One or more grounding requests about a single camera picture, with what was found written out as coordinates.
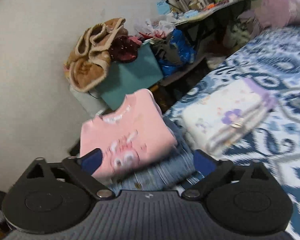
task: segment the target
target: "pink shirt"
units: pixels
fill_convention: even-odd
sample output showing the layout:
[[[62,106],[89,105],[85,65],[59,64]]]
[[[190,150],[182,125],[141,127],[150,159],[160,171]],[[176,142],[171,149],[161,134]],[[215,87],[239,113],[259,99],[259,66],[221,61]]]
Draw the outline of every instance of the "pink shirt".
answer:
[[[81,129],[80,156],[100,148],[103,159],[93,177],[109,178],[165,157],[177,145],[148,89],[126,95],[117,111],[96,116]]]

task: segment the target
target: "bedspread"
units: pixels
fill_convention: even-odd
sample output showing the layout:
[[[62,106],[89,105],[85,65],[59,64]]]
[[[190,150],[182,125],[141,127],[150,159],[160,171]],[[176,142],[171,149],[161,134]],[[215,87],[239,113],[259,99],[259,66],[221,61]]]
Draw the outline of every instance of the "bedspread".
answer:
[[[236,164],[262,161],[290,196],[294,212],[288,225],[300,239],[300,27],[267,30],[204,77],[166,112],[182,126],[181,112],[236,79],[250,77],[278,100],[276,108],[224,157]]]

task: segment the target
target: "pink pillow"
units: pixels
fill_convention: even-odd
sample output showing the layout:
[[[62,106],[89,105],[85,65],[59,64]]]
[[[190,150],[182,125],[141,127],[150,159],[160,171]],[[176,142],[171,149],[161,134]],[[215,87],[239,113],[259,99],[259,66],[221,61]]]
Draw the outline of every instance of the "pink pillow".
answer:
[[[262,27],[300,24],[300,0],[262,0],[255,14]]]

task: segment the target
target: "blue denim jeans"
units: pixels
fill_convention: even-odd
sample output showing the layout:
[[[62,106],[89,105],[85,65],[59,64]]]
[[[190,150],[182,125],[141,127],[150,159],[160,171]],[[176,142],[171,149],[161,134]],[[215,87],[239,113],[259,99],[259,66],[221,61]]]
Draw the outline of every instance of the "blue denim jeans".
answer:
[[[183,139],[181,130],[168,117],[164,117],[163,120],[174,133],[177,147],[162,161],[136,171],[120,183],[108,186],[116,195],[122,189],[162,190],[182,181],[195,171],[192,151]]]

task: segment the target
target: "teal storage bin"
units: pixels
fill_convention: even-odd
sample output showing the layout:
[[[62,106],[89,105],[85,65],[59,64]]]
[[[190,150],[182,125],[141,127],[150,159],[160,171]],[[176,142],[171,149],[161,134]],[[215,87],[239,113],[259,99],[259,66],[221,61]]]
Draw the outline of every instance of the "teal storage bin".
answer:
[[[149,88],[163,78],[149,43],[138,49],[138,57],[131,63],[113,62],[106,79],[97,87],[102,99],[116,110],[126,94]]]

